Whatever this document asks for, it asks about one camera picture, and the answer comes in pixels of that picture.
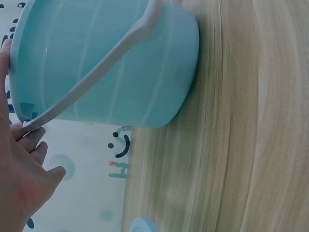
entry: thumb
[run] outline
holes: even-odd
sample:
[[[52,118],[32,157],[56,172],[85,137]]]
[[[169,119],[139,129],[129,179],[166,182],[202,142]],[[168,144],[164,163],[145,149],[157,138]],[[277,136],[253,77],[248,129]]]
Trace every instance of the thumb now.
[[[5,77],[9,69],[11,44],[12,44],[12,40],[7,39],[6,41],[4,41],[2,48],[0,50],[0,84],[1,84],[1,87],[4,87]]]
[[[66,175],[66,170],[64,169],[64,167],[59,166],[49,170],[47,173],[49,174],[49,180],[51,182],[51,190],[53,191],[53,194],[64,176]]]

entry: light wood grain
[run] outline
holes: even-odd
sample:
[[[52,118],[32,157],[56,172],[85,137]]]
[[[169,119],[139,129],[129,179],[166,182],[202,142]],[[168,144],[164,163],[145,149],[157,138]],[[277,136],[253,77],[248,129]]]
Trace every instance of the light wood grain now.
[[[309,231],[309,1],[178,2],[199,69],[167,127],[134,130],[123,231]]]

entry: plastic bucket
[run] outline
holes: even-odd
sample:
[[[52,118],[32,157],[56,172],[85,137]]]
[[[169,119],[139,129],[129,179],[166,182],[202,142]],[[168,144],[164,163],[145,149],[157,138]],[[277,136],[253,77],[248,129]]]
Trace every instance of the plastic bucket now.
[[[15,112],[157,128],[177,114],[199,49],[193,13],[168,0],[28,0],[14,34]]]

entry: white plastic handle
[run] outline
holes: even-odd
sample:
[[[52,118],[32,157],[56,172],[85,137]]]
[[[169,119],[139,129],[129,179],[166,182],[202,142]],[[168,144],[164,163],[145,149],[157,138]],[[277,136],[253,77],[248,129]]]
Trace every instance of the white plastic handle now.
[[[91,89],[138,42],[148,38],[158,23],[163,0],[149,0],[141,18],[132,26],[114,48],[60,101],[37,118],[25,121],[26,131],[35,131],[48,123]]]

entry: light blue bucket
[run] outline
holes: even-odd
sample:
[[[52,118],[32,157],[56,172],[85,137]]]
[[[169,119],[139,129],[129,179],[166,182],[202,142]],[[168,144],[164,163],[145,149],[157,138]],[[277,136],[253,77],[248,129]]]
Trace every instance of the light blue bucket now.
[[[28,131],[55,117],[162,127],[198,49],[194,14],[169,0],[28,0],[11,49],[13,106]]]

